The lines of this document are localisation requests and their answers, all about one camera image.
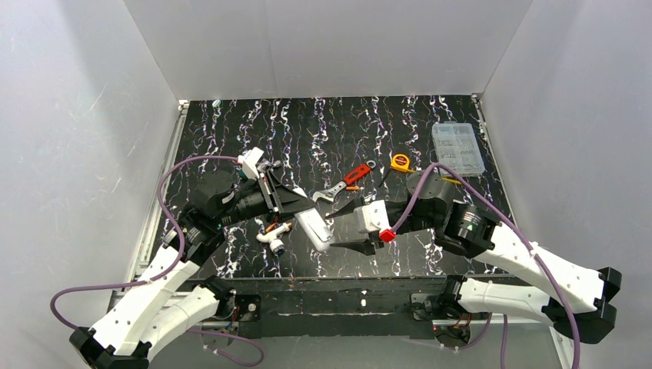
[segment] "red wrench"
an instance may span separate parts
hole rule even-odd
[[[352,185],[365,175],[368,175],[373,168],[376,168],[376,162],[373,160],[367,160],[365,163],[352,170],[351,173],[344,176],[344,178],[333,188],[315,192],[312,195],[312,201],[317,202],[317,200],[324,200],[333,203],[335,196],[337,196],[347,186]]]

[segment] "clear plastic box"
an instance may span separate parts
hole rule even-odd
[[[451,167],[464,177],[484,173],[484,161],[475,140],[471,123],[446,121],[432,126],[432,140],[437,161]],[[440,171],[443,177],[448,173]]]

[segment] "black marble surface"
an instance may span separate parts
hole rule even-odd
[[[501,180],[495,170],[477,111],[470,96],[406,96],[365,98],[293,98],[275,100],[193,101],[181,136],[176,161],[194,155],[237,156],[258,146],[265,158],[278,159],[277,175],[284,184],[301,187],[308,195],[335,185],[352,168],[373,159],[378,167],[364,178],[362,192],[344,191],[333,205],[318,202],[320,213],[339,208],[356,195],[369,199],[400,201],[406,198],[407,176],[392,172],[375,190],[391,156],[404,153],[414,169],[436,161],[431,139],[433,124],[468,122],[474,126],[486,167],[481,177],[469,178],[480,193],[509,214]],[[203,171],[230,164],[197,163],[172,175],[168,204],[177,214]],[[457,186],[457,199],[475,199]],[[336,220],[339,238],[359,236],[347,218]],[[162,237],[170,224],[162,219]],[[446,254],[433,243],[431,231],[398,236],[375,256],[367,257],[340,248],[319,253],[301,226],[285,236],[286,253],[275,257],[256,240],[262,222],[251,220],[228,229],[228,243],[219,248],[197,278],[218,274],[228,278],[274,277],[373,277],[494,273],[493,267]]]

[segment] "yellow tape measure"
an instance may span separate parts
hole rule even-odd
[[[414,173],[414,171],[410,169],[410,158],[408,158],[407,155],[403,155],[403,154],[394,155],[394,157],[391,159],[390,167],[395,171],[402,171],[404,173]]]

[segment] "white enclosure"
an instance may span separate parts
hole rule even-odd
[[[652,3],[0,5],[0,367],[85,367],[50,297],[124,281],[178,99],[473,93],[519,225],[569,261],[624,274],[616,329],[582,347],[583,367],[652,362]],[[59,307],[88,325],[108,296]],[[509,355],[537,348],[519,334]],[[390,362],[387,351],[377,359]]]

